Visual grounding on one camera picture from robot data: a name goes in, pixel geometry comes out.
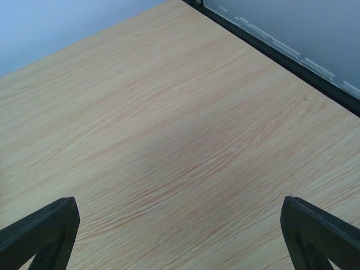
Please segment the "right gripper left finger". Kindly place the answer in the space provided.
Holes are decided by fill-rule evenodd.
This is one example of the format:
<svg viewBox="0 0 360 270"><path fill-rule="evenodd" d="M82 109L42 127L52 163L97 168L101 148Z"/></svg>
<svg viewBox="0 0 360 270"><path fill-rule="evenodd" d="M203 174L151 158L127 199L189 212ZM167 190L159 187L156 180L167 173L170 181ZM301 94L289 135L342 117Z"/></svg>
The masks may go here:
<svg viewBox="0 0 360 270"><path fill-rule="evenodd" d="M1 269L66 269L80 224L74 197L63 197L1 229Z"/></svg>

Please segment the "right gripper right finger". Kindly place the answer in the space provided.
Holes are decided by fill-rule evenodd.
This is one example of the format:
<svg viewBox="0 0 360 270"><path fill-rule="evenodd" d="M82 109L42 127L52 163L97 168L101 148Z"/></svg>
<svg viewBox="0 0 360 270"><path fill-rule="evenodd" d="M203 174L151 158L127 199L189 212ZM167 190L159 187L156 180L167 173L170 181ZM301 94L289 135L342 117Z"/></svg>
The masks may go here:
<svg viewBox="0 0 360 270"><path fill-rule="evenodd" d="M286 196L282 234L295 269L359 269L359 229L299 198Z"/></svg>

